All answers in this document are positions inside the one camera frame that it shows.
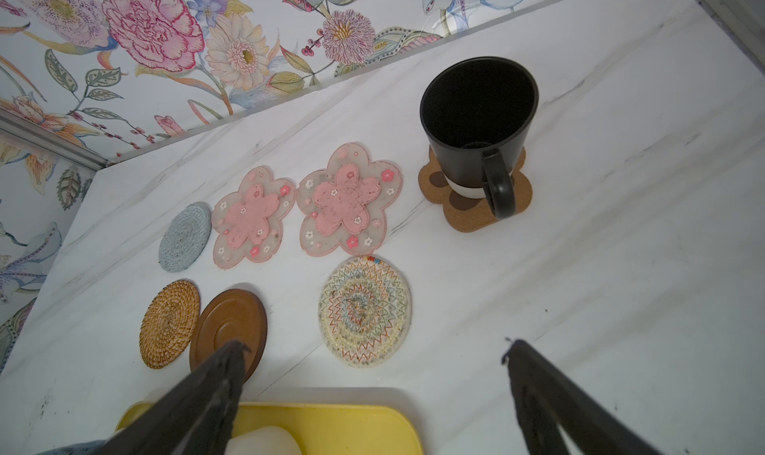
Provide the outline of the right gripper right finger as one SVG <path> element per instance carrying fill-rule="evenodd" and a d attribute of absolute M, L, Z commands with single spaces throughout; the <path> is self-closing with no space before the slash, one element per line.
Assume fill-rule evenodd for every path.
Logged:
<path fill-rule="evenodd" d="M 566 432 L 584 454 L 657 454 L 530 343 L 516 339 L 502 357 L 518 424 L 531 454 L 567 454 Z"/>

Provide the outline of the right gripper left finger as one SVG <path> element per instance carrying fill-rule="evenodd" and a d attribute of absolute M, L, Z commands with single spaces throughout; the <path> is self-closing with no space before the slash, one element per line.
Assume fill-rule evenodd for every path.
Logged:
<path fill-rule="evenodd" d="M 226 343 L 99 453 L 224 453 L 242 394 L 247 351 L 240 341 Z"/>

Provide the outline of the woven rattan round coaster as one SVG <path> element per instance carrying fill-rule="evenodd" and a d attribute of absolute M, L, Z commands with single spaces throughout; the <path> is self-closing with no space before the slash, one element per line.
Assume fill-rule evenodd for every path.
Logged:
<path fill-rule="evenodd" d="M 200 315 L 195 283 L 181 279 L 166 285 L 149 304 L 141 321 L 139 352 L 150 369 L 163 369 L 190 344 Z"/>

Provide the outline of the brown wooden round coaster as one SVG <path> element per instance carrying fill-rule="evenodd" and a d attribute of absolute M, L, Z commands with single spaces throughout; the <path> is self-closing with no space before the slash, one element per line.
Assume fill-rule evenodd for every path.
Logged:
<path fill-rule="evenodd" d="M 195 324 L 190 342 L 189 366 L 197 369 L 230 341 L 245 345 L 245 377 L 255 373 L 265 351 L 268 323 L 265 307 L 252 292 L 230 289 L 216 296 Z"/>

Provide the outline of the grey round coaster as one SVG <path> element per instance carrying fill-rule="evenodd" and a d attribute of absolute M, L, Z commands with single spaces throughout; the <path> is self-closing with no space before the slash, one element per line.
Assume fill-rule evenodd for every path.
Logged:
<path fill-rule="evenodd" d="M 205 203 L 195 202 L 184 208 L 161 238 L 159 265 L 167 273 L 189 268 L 204 250 L 211 229 L 211 212 Z"/>

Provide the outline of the cork paw print coaster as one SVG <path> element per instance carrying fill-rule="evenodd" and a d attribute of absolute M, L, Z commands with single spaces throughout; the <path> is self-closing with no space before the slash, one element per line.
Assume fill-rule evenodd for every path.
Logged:
<path fill-rule="evenodd" d="M 532 202 L 531 182 L 522 172 L 514 173 L 513 188 L 516 200 L 514 215 L 524 212 Z M 485 199 L 470 199 L 459 195 L 447 182 L 434 151 L 428 148 L 428 164 L 418 174 L 418 185 L 428 202 L 440 205 L 443 215 L 453 229 L 471 233 L 498 223 Z"/>

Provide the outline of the colourful woven round coaster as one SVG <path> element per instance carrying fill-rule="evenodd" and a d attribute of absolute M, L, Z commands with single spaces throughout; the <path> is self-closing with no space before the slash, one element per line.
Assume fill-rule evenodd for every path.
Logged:
<path fill-rule="evenodd" d="M 330 275 L 318 305 L 327 349 L 350 367 L 376 367 L 404 344 L 412 324 L 412 294 L 390 263 L 352 258 Z"/>

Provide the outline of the black mug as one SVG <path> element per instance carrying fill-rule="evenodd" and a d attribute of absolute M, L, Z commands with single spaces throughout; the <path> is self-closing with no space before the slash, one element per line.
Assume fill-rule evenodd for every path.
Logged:
<path fill-rule="evenodd" d="M 534 76 L 500 57 L 456 63 L 422 95 L 420 122 L 447 184 L 498 219 L 516 212 L 513 173 L 539 98 Z"/>

